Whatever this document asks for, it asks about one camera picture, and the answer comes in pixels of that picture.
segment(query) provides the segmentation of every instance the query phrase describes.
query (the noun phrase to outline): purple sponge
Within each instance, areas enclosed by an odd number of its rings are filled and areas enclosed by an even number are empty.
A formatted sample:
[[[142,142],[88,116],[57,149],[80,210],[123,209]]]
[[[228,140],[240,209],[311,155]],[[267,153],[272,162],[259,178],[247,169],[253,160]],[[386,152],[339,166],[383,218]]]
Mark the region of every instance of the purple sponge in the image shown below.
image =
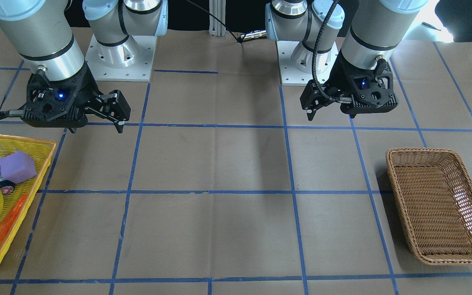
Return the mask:
[[[2,158],[0,166],[1,176],[16,184],[37,175],[34,159],[23,151],[18,151]]]

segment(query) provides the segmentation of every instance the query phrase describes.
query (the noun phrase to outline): light blue joint cap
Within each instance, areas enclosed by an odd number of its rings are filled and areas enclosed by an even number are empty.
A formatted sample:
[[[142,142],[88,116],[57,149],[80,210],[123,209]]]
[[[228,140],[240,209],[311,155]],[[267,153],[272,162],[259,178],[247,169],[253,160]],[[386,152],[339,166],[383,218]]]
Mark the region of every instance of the light blue joint cap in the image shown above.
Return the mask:
[[[313,2],[313,11],[316,16],[320,19],[320,21],[324,21],[325,16],[329,12],[329,8],[333,4],[332,0],[314,0]],[[341,8],[340,5],[336,5],[329,22],[327,23],[328,27],[331,27],[335,30],[341,29],[341,25],[343,24],[343,20],[345,19],[345,11]]]
[[[86,20],[102,18],[118,5],[118,0],[84,0],[83,11]]]
[[[274,19],[272,18],[272,10],[270,7],[270,3],[266,5],[265,12],[265,31],[267,32],[267,39],[272,41],[279,41],[278,36],[276,34],[276,29],[274,28]]]
[[[161,4],[161,12],[159,13],[158,27],[154,36],[163,36],[167,33],[169,5],[167,0],[163,0]]]
[[[400,14],[411,14],[420,11],[429,0],[380,0],[389,10]]]
[[[28,18],[36,13],[45,0],[0,0],[0,19],[9,22]]]

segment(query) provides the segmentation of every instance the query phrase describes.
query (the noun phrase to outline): metal base plate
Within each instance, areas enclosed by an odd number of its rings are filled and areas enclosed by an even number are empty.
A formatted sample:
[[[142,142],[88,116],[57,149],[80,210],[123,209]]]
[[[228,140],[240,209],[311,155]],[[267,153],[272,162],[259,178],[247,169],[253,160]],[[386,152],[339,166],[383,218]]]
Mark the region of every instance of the metal base plate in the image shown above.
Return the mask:
[[[294,48],[298,45],[298,41],[278,41],[278,61],[279,61],[279,73],[281,75],[281,85],[285,86],[305,86],[307,82],[313,78],[313,75],[304,73],[298,70],[290,56],[293,54]],[[333,48],[330,51],[330,61],[326,66],[325,71],[318,74],[318,81],[320,83],[325,82],[329,78],[331,69],[333,68],[336,56],[338,56],[338,47],[336,43],[333,44]]]
[[[96,81],[150,82],[154,50],[157,37],[133,36],[140,46],[141,54],[136,62],[126,68],[112,68],[105,65],[98,54],[98,41],[92,36],[85,60]]]

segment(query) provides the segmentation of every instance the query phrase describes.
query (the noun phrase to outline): toy carrot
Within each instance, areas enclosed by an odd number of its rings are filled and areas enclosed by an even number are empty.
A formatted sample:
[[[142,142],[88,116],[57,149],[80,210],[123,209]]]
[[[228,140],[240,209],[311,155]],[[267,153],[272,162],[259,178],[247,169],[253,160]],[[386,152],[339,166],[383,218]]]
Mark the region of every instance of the toy carrot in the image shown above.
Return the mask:
[[[8,232],[10,231],[12,225],[14,224],[17,216],[19,215],[19,211],[21,211],[21,207],[25,203],[27,199],[27,194],[23,194],[19,200],[17,200],[16,204],[12,207],[10,212],[5,216],[5,218],[0,223],[0,245],[5,240]]]

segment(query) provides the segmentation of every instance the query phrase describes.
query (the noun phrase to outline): brown wicker basket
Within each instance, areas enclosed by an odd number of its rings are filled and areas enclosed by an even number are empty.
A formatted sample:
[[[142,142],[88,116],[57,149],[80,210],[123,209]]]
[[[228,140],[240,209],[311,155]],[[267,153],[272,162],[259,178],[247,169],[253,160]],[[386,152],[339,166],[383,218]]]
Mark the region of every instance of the brown wicker basket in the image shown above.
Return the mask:
[[[429,265],[472,265],[472,180],[452,150],[386,153],[405,238]]]

